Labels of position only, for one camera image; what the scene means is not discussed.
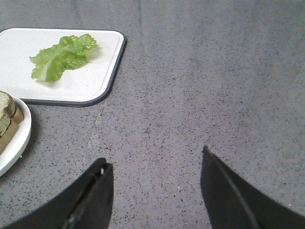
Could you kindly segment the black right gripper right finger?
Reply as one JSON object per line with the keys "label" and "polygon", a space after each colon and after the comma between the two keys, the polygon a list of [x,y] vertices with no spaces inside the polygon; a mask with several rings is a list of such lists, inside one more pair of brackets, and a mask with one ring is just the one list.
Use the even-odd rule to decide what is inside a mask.
{"label": "black right gripper right finger", "polygon": [[203,147],[201,191],[214,229],[303,229],[304,216],[272,200]]}

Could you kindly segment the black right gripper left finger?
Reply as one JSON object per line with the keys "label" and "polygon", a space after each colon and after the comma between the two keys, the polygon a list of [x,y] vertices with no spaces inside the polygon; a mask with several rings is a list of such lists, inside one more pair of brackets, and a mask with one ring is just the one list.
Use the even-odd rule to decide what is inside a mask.
{"label": "black right gripper left finger", "polygon": [[113,165],[93,164],[58,196],[8,229],[107,229],[112,216]]}

